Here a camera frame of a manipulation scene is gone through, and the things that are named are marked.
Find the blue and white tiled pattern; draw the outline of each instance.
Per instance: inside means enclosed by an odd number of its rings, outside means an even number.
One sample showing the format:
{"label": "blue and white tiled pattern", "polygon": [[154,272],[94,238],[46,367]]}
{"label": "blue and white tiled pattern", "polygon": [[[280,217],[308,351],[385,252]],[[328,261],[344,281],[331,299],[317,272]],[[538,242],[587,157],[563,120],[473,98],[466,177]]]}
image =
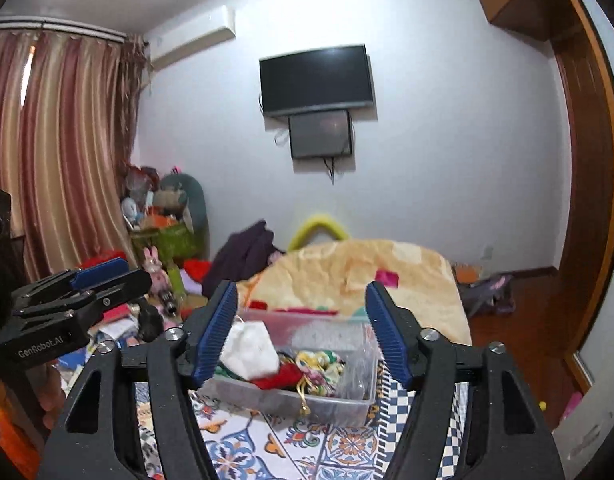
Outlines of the blue and white tiled pattern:
{"label": "blue and white tiled pattern", "polygon": [[[414,394],[379,367],[376,406],[362,428],[323,426],[263,415],[190,393],[196,420],[220,480],[382,480]],[[140,437],[147,472],[163,480],[148,393],[138,391]],[[453,476],[462,439],[459,395],[438,479]]]}

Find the gripper logo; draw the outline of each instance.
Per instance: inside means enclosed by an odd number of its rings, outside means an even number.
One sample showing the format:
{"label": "gripper logo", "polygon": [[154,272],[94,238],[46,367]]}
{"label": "gripper logo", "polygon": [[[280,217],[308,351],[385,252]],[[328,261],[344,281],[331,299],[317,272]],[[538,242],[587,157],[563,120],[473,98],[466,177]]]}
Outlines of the gripper logo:
{"label": "gripper logo", "polygon": [[29,357],[30,355],[34,355],[37,354],[38,352],[42,352],[44,350],[47,350],[49,348],[53,348],[54,346],[58,346],[64,343],[64,340],[62,339],[62,336],[58,336],[58,337],[53,337],[51,339],[47,339],[47,341],[44,341],[42,343],[38,343],[37,345],[31,345],[29,348],[25,349],[25,350],[18,350],[18,355],[21,358],[24,357]]}

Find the wooden floor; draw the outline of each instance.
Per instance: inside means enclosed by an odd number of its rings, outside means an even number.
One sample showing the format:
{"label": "wooden floor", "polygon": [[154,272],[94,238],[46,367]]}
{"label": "wooden floor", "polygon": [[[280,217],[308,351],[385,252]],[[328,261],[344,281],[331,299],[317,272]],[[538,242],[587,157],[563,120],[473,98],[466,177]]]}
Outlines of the wooden floor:
{"label": "wooden floor", "polygon": [[544,400],[550,429],[576,391],[564,362],[554,350],[546,327],[546,309],[554,277],[522,278],[512,282],[516,311],[509,316],[479,316],[469,321],[474,346],[502,341],[512,353],[536,401]]}

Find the wooden door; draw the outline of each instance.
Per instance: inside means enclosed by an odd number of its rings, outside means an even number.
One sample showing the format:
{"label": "wooden door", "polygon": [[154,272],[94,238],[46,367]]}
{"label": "wooden door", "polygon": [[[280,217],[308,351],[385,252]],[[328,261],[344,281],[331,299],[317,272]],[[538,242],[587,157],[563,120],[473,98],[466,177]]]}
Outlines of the wooden door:
{"label": "wooden door", "polygon": [[575,351],[591,327],[614,263],[614,135],[597,57],[582,27],[552,42],[571,131],[571,203],[550,333]]}

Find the curtain rod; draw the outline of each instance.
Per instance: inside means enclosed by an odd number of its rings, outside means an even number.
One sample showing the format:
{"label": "curtain rod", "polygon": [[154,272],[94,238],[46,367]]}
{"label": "curtain rod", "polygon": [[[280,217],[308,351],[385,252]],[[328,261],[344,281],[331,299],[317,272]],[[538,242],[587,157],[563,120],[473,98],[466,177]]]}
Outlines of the curtain rod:
{"label": "curtain rod", "polygon": [[123,43],[127,35],[110,28],[88,25],[87,23],[59,20],[56,18],[38,18],[36,16],[7,16],[0,18],[0,30],[4,28],[45,28],[71,34],[82,34],[101,40]]}

